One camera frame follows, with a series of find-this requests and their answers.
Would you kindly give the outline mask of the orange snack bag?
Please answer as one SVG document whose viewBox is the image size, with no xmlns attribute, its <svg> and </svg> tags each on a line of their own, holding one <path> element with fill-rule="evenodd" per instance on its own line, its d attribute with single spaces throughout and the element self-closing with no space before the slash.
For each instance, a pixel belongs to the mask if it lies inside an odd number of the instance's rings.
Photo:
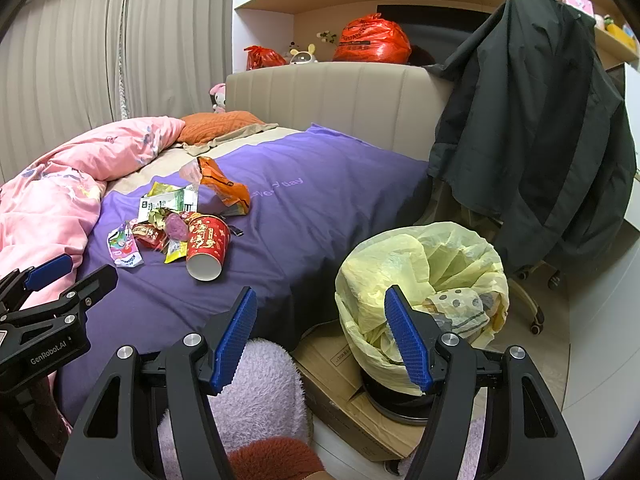
<svg viewBox="0 0 640 480">
<path fill-rule="evenodd" d="M 196 166 L 198 184 L 215 195 L 212 205 L 215 214 L 235 217 L 250 212 L 250 191 L 245 184 L 229 179 L 210 157 L 198 156 Z"/>
</svg>

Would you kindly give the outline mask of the white toy with ears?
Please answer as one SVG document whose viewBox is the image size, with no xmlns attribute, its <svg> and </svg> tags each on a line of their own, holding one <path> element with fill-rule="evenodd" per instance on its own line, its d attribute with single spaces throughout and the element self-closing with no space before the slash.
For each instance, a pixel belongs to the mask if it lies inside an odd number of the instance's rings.
<svg viewBox="0 0 640 480">
<path fill-rule="evenodd" d="M 303 64 L 311 64 L 317 63 L 318 60 L 314 55 L 316 53 L 316 45 L 308 44 L 306 50 L 298 50 L 296 48 L 290 49 L 290 64 L 291 65 L 303 65 Z"/>
</svg>

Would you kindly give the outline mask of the pink plush toy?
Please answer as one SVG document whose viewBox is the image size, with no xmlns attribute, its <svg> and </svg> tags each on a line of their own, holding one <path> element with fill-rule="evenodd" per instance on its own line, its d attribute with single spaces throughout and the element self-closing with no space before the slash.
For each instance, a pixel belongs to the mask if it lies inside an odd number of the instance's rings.
<svg viewBox="0 0 640 480">
<path fill-rule="evenodd" d="M 209 89 L 209 97 L 212 101 L 214 113 L 220 114 L 226 111 L 226 84 L 215 84 Z"/>
</svg>

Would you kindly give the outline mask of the pink white candy wrapper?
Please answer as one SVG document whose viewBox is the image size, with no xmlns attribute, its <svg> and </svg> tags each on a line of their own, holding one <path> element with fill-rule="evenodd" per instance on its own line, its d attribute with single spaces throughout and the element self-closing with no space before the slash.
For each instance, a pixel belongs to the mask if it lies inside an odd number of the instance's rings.
<svg viewBox="0 0 640 480">
<path fill-rule="evenodd" d="M 109 232 L 106 244 L 116 268 L 134 269 L 142 266 L 143 258 L 128 222 Z"/>
</svg>

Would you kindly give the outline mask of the small red plastic bag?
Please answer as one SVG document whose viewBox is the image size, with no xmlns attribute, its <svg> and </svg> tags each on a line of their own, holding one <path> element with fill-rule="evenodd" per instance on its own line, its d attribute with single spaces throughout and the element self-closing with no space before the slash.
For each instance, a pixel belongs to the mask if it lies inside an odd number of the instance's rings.
<svg viewBox="0 0 640 480">
<path fill-rule="evenodd" d="M 259 70 L 266 67 L 278 67 L 288 64 L 288 61 L 275 50 L 249 46 L 244 49 L 246 53 L 246 70 Z"/>
</svg>

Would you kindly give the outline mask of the small yellow snack packet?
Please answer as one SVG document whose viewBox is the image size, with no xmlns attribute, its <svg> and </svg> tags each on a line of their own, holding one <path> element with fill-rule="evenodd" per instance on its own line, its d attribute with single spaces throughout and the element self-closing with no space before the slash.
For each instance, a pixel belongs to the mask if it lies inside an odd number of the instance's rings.
<svg viewBox="0 0 640 480">
<path fill-rule="evenodd" d="M 173 263 L 188 254 L 188 243 L 183 240 L 168 240 L 165 249 L 164 263 Z"/>
</svg>

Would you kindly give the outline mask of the pink duvet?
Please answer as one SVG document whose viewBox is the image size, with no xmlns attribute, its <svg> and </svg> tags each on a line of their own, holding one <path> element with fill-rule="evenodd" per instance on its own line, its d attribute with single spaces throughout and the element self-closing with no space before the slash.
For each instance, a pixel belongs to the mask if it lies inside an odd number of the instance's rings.
<svg viewBox="0 0 640 480">
<path fill-rule="evenodd" d="M 174 144 L 178 118 L 111 122 L 44 154 L 1 187 L 1 274 L 66 254 L 82 263 L 107 183 L 146 166 Z"/>
</svg>

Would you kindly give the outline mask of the green white milk carton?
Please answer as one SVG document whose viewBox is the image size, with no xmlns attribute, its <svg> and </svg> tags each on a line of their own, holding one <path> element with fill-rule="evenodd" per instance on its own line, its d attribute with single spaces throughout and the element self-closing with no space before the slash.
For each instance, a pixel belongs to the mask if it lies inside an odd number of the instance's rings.
<svg viewBox="0 0 640 480">
<path fill-rule="evenodd" d="M 152 210 L 165 208 L 178 212 L 193 212 L 198 209 L 198 191 L 192 184 L 185 188 L 170 187 L 169 191 L 154 195 L 146 194 L 139 200 L 138 216 L 139 222 L 149 220 Z"/>
</svg>

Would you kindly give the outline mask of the beige bed sheet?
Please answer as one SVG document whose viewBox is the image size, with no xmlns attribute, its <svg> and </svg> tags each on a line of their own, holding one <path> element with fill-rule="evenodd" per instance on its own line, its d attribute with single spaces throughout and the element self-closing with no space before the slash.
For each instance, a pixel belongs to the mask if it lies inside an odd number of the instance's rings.
<svg viewBox="0 0 640 480">
<path fill-rule="evenodd" d="M 150 183 L 156 177 L 167 177 L 173 174 L 198 156 L 219 158 L 245 145 L 274 141 L 293 133 L 297 133 L 297 130 L 276 124 L 250 125 L 218 136 L 205 144 L 176 143 L 162 151 L 156 159 L 142 169 L 110 182 L 107 185 L 106 194 L 111 192 L 128 194 L 136 188 Z"/>
</svg>

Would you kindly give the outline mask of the knotted silver foil wrapper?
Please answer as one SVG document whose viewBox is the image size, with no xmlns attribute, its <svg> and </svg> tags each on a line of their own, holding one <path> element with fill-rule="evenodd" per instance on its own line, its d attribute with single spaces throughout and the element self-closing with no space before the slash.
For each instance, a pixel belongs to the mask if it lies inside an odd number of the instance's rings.
<svg viewBox="0 0 640 480">
<path fill-rule="evenodd" d="M 232 226 L 232 224 L 229 224 L 228 228 L 229 228 L 230 232 L 234 236 L 243 236 L 244 235 L 244 232 L 240 228 L 237 228 L 236 226 Z"/>
</svg>

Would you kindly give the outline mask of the red paper cup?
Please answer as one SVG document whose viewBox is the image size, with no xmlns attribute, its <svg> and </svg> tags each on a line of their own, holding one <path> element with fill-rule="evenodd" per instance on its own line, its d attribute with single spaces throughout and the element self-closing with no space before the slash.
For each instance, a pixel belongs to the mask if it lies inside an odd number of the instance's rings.
<svg viewBox="0 0 640 480">
<path fill-rule="evenodd" d="M 228 252 L 231 231 L 217 216 L 199 216 L 189 221 L 186 270 L 200 282 L 219 278 Z"/>
</svg>

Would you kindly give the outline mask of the red gold snack wrapper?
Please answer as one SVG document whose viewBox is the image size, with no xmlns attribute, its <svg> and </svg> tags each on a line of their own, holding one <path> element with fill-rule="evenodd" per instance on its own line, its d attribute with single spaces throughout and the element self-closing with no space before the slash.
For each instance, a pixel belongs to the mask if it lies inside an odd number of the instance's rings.
<svg viewBox="0 0 640 480">
<path fill-rule="evenodd" d="M 149 222 L 137 223 L 131 228 L 131 232 L 136 242 L 143 247 L 154 250 L 154 252 L 162 252 L 165 249 L 167 235 L 154 224 Z"/>
</svg>

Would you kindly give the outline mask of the fuzzy lilac slipper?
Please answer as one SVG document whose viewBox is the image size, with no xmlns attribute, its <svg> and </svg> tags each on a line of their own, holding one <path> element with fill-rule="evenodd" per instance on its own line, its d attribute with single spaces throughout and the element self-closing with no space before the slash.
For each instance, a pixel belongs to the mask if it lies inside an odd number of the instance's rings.
<svg viewBox="0 0 640 480">
<path fill-rule="evenodd" d="M 253 339 L 231 384 L 207 398 L 237 479 L 303 479 L 323 469 L 310 448 L 305 393 L 291 356 Z"/>
</svg>

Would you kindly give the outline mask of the purple bed blanket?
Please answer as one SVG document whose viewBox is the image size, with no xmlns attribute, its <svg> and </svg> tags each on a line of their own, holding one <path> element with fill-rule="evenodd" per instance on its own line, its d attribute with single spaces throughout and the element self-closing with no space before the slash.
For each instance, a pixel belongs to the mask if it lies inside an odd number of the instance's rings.
<svg viewBox="0 0 640 480">
<path fill-rule="evenodd" d="M 318 125 L 242 146 L 218 164 L 250 191 L 250 211 L 232 219 L 220 277 L 194 280 L 183 261 L 159 252 L 120 270 L 115 289 L 89 310 L 90 350 L 55 375 L 55 401 L 68 420 L 119 347 L 169 347 L 226 312 L 244 287 L 258 300 L 253 336 L 293 350 L 311 327 L 336 319 L 334 280 L 348 254 L 413 224 L 430 198 L 423 160 Z"/>
</svg>

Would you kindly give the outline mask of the office chair base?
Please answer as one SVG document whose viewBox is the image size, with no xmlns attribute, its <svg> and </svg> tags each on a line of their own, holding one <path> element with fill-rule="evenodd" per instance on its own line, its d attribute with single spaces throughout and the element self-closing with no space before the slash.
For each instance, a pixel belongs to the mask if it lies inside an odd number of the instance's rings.
<svg viewBox="0 0 640 480">
<path fill-rule="evenodd" d="M 531 266 L 522 266 L 515 273 L 508 275 L 510 294 L 521 300 L 521 302 L 529 308 L 530 312 L 532 312 L 533 318 L 529 325 L 529 330 L 534 336 L 538 336 L 544 331 L 546 317 L 537 300 L 525 288 L 524 283 L 532 274 L 542 268 L 553 270 L 550 278 L 548 278 L 547 286 L 550 290 L 557 290 L 562 283 L 563 275 L 560 270 L 555 269 L 554 266 L 544 260 L 540 260 Z"/>
</svg>

